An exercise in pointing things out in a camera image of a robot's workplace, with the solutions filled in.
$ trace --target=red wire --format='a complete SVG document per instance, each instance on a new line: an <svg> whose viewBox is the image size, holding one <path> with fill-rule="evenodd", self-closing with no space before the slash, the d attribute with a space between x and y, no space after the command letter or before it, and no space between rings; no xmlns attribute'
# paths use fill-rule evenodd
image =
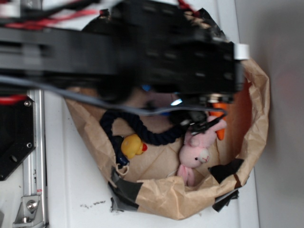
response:
<svg viewBox="0 0 304 228"><path fill-rule="evenodd" d="M195 17L200 17L200 12L195 11L189 4L187 4L184 0L178 0L180 9L182 10L190 10Z"/></svg>
<svg viewBox="0 0 304 228"><path fill-rule="evenodd" d="M12 95L12 96L5 96L0 97L0 105L14 105L19 101L24 101L28 97L26 95Z"/></svg>
<svg viewBox="0 0 304 228"><path fill-rule="evenodd" d="M54 25L65 20L70 20L88 15L94 15L94 14L98 14L98 12L99 11L95 9L87 9L87 10L84 9L67 16L61 16L57 18L46 18L38 21L32 20L32 21L26 21L24 23L10 23L5 26L13 29L42 30L47 26Z"/></svg>

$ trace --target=pink stuffed bunny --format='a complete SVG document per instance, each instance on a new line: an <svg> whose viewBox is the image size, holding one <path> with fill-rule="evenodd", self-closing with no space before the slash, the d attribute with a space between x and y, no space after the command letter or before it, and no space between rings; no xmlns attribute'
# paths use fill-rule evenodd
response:
<svg viewBox="0 0 304 228"><path fill-rule="evenodd" d="M209 116L207 121L214 120L215 116ZM191 131L187 131L184 140L184 146L180 150L180 167L177 175L182 176L185 185L194 186L194 172L192 168L199 167L202 163L208 162L210 147L216 137L216 131L227 126L226 121L220 120L216 125L209 128L204 134L199 133L195 136L191 135Z"/></svg>

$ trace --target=plush toy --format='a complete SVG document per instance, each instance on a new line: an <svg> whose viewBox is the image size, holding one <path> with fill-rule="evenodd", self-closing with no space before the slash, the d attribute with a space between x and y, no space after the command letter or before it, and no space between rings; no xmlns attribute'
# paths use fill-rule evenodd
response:
<svg viewBox="0 0 304 228"><path fill-rule="evenodd" d="M214 120L215 116L209 116L207 121ZM180 167L177 175L182 176L185 185L194 186L194 172L192 168L199 167L202 163L208 162L210 154L208 148L214 143L216 131L227 126L226 121L220 120L216 125L209 128L205 133L191 135L188 130L185 135L184 146L180 150Z"/></svg>
<svg viewBox="0 0 304 228"><path fill-rule="evenodd" d="M133 158L135 155L142 154L147 149L147 145L144 144L136 134L126 137L121 145L121 150L128 159Z"/></svg>

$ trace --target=orange carrot toy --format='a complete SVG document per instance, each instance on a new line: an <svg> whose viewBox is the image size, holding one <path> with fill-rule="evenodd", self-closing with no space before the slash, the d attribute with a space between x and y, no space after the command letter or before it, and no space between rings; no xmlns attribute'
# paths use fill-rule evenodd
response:
<svg viewBox="0 0 304 228"><path fill-rule="evenodd" d="M213 103L212 106L214 108L221 108L221 109L227 110L227 104L226 103ZM221 115L223 115L223 113L221 113L221 112L210 112L209 114L214 115L216 117L220 117ZM219 140L223 140L224 137L225 137L225 128L221 129L221 130L218 130L217 135L218 135Z"/></svg>

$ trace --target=yellow rubber duck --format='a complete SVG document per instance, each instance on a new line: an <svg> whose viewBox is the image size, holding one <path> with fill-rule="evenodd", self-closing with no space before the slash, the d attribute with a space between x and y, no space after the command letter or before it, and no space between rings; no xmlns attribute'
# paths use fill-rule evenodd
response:
<svg viewBox="0 0 304 228"><path fill-rule="evenodd" d="M140 155L148 149L147 145L144 144L140 137L136 134L132 134L128 137L125 137L123 143L121 145L121 150L123 154L128 158L131 159L136 154Z"/></svg>

